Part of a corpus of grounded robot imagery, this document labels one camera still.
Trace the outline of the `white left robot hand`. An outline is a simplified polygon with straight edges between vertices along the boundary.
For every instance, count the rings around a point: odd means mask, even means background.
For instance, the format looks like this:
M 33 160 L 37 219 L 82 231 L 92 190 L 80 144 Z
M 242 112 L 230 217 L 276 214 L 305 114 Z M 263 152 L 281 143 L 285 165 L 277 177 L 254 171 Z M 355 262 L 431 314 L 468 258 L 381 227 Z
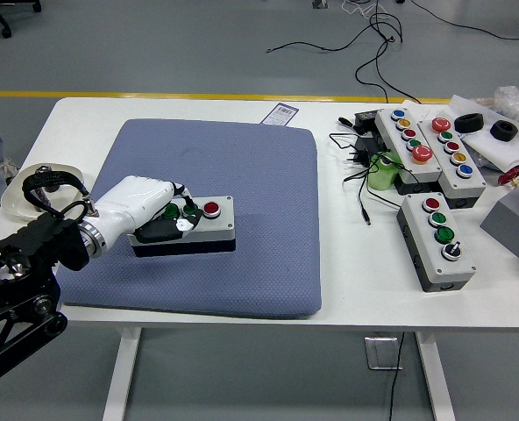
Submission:
M 176 196 L 187 206 L 195 206 L 182 184 L 129 175 L 96 201 L 97 215 L 85 217 L 82 227 L 94 234 L 96 243 L 105 250 L 121 235 L 133 234 L 158 217 Z

